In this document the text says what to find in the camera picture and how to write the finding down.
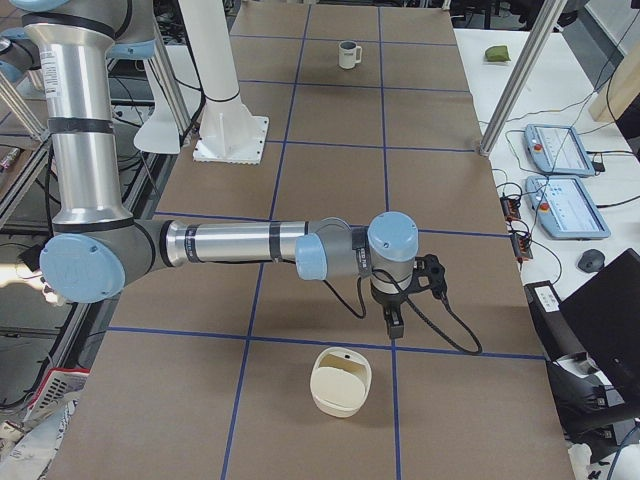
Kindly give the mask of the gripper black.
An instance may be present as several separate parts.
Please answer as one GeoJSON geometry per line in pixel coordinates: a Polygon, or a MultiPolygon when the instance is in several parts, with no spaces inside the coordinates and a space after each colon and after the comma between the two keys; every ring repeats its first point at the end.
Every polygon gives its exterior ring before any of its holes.
{"type": "Polygon", "coordinates": [[[404,336],[404,320],[401,305],[406,301],[403,293],[387,293],[371,285],[373,299],[382,307],[383,316],[390,340],[401,339],[404,336]]]}

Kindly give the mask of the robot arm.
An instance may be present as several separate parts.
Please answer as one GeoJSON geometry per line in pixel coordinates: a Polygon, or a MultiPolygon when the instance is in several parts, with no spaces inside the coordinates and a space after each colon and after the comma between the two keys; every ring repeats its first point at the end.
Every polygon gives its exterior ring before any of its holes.
{"type": "Polygon", "coordinates": [[[149,59],[156,34],[148,1],[23,1],[22,24],[43,72],[61,207],[40,268],[78,303],[115,296],[146,274],[185,263],[291,262],[305,280],[369,279],[387,332],[404,332],[418,230],[400,212],[363,228],[321,221],[186,225],[139,221],[122,202],[106,62],[149,59]]]}

